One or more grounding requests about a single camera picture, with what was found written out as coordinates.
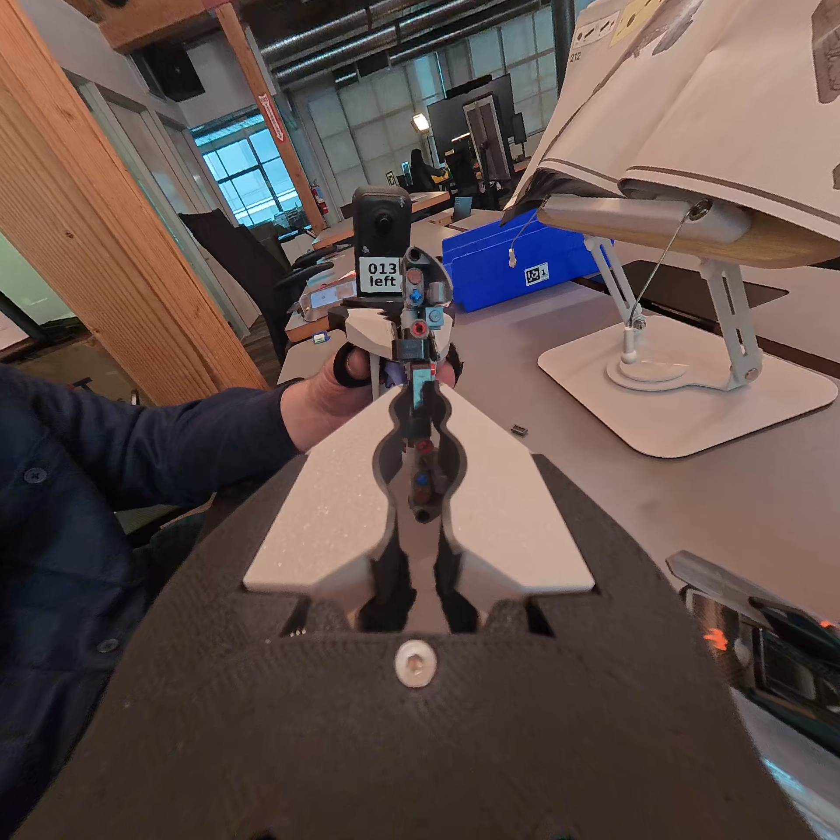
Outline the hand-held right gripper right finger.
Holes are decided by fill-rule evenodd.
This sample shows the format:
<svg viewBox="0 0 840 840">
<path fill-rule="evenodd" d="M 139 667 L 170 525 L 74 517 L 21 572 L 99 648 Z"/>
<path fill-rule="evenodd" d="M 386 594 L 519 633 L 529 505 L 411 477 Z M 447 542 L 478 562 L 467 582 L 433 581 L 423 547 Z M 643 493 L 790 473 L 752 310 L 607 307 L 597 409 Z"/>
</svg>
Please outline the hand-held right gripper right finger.
<svg viewBox="0 0 840 840">
<path fill-rule="evenodd" d="M 453 388 L 434 388 L 443 481 L 434 566 L 448 627 L 495 604 L 590 593 L 595 580 L 535 457 Z"/>
</svg>

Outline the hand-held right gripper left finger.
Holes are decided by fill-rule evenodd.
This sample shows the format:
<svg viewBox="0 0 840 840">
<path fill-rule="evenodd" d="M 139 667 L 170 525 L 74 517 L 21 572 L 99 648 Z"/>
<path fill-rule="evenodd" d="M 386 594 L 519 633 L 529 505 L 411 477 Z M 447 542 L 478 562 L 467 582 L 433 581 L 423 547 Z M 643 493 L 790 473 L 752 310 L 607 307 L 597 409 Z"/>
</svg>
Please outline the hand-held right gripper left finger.
<svg viewBox="0 0 840 840">
<path fill-rule="evenodd" d="M 304 595 L 347 613 L 400 590 L 403 552 L 390 485 L 403 467 L 393 387 L 317 444 L 245 573 L 249 592 Z"/>
</svg>

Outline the small lego technic sub-assembly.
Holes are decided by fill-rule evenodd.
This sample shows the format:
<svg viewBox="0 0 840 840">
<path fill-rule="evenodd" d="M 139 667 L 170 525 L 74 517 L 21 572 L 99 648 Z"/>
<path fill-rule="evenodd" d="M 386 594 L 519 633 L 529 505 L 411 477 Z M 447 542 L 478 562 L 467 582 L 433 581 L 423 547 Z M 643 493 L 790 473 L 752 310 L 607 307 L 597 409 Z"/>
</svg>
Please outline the small lego technic sub-assembly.
<svg viewBox="0 0 840 840">
<path fill-rule="evenodd" d="M 429 309 L 446 308 L 453 288 L 443 266 L 417 246 L 408 248 L 400 266 L 403 309 L 394 349 L 406 376 L 400 417 L 408 505 L 419 523 L 428 524 L 439 515 L 448 486 L 434 425 L 435 384 L 444 360 L 429 358 Z"/>
</svg>

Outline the grey lego car model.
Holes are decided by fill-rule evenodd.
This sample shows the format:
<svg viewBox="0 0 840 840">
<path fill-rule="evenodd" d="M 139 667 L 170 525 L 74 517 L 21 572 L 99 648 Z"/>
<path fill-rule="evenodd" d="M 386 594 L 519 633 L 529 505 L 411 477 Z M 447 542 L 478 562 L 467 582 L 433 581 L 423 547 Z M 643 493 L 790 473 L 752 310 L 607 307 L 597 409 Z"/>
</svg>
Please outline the grey lego car model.
<svg viewBox="0 0 840 840">
<path fill-rule="evenodd" d="M 837 757 L 838 624 L 694 553 L 666 564 L 730 687 Z"/>
</svg>

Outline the person's left forearm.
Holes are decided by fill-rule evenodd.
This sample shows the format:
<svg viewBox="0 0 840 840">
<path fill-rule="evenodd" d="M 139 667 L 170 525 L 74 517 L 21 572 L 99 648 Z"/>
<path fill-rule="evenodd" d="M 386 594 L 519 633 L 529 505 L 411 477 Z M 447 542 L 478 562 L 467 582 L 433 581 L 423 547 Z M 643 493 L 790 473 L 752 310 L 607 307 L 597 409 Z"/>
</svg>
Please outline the person's left forearm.
<svg viewBox="0 0 840 840">
<path fill-rule="evenodd" d="M 2 464 L 51 479 L 79 469 L 110 510 L 190 505 L 272 475 L 294 456 L 282 391 L 229 388 L 177 406 L 135 406 L 2 365 Z"/>
</svg>

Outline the lego instruction booklet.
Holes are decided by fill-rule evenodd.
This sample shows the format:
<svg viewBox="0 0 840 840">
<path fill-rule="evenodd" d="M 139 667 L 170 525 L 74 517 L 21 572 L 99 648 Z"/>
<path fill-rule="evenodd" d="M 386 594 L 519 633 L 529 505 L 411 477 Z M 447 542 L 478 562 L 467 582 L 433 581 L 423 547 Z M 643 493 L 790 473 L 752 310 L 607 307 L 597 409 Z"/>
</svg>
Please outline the lego instruction booklet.
<svg viewBox="0 0 840 840">
<path fill-rule="evenodd" d="M 708 196 L 838 240 L 838 2 L 591 2 L 506 206 Z"/>
</svg>

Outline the person's left hand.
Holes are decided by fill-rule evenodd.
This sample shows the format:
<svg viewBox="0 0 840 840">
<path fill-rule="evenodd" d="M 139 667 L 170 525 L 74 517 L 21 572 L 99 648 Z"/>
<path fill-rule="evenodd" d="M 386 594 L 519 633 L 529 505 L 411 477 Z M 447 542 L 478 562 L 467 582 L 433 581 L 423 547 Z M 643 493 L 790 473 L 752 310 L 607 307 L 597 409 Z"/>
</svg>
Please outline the person's left hand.
<svg viewBox="0 0 840 840">
<path fill-rule="evenodd" d="M 280 414 L 298 453 L 307 453 L 373 403 L 370 356 L 345 344 L 312 378 L 291 384 Z"/>
</svg>

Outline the blue bin with square tag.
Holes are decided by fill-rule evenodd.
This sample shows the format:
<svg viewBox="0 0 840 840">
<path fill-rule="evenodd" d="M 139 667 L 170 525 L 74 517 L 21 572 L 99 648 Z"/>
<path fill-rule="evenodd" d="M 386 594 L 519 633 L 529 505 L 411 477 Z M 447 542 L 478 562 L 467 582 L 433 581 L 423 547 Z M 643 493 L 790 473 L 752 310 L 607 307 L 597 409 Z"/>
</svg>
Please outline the blue bin with square tag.
<svg viewBox="0 0 840 840">
<path fill-rule="evenodd" d="M 467 312 L 598 272 L 582 234 L 542 224 L 536 213 L 446 239 L 443 264 Z"/>
</svg>

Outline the black mesh office chair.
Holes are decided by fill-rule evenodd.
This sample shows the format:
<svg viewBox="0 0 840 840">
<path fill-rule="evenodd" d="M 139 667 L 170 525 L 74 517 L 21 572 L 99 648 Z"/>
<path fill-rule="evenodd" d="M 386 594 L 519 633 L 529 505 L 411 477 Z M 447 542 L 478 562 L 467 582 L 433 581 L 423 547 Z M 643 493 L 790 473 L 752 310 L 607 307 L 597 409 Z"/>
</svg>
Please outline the black mesh office chair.
<svg viewBox="0 0 840 840">
<path fill-rule="evenodd" d="M 180 214 L 186 228 L 227 273 L 249 294 L 261 312 L 276 357 L 284 362 L 287 354 L 286 327 L 291 309 L 307 282 L 333 268 L 333 261 L 318 262 L 305 256 L 294 266 L 284 266 L 250 232 L 234 226 L 222 211 Z"/>
</svg>

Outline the white desk stand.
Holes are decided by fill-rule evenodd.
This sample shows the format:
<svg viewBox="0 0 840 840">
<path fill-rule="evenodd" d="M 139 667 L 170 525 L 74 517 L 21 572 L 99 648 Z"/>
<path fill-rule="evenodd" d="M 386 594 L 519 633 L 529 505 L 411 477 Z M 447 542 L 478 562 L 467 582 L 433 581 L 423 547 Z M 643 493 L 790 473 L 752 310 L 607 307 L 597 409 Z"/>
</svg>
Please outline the white desk stand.
<svg viewBox="0 0 840 840">
<path fill-rule="evenodd" d="M 542 353 L 539 368 L 625 444 L 677 459 L 830 406 L 838 386 L 764 353 L 741 267 L 703 259 L 721 336 L 643 316 L 613 243 L 585 236 L 621 322 Z"/>
</svg>

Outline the person's dark jacket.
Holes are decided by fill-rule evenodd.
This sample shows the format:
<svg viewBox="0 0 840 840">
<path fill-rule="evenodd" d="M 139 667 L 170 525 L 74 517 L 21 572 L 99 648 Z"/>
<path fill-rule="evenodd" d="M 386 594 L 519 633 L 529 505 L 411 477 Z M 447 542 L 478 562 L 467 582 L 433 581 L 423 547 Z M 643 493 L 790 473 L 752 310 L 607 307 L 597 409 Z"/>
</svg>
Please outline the person's dark jacket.
<svg viewBox="0 0 840 840">
<path fill-rule="evenodd" d="M 148 611 L 157 570 L 114 512 L 211 491 L 106 498 L 71 460 L 31 455 L 2 484 L 2 838 L 68 761 Z"/>
</svg>

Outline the layered plywood board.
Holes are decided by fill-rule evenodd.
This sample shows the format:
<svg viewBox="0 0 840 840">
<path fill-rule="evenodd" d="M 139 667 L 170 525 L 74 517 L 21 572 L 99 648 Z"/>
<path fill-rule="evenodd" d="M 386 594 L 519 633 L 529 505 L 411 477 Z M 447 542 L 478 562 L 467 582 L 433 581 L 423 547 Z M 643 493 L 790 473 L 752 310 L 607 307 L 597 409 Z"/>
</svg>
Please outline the layered plywood board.
<svg viewBox="0 0 840 840">
<path fill-rule="evenodd" d="M 2 231 L 152 403 L 266 381 L 18 2 L 1 3 Z"/>
</svg>

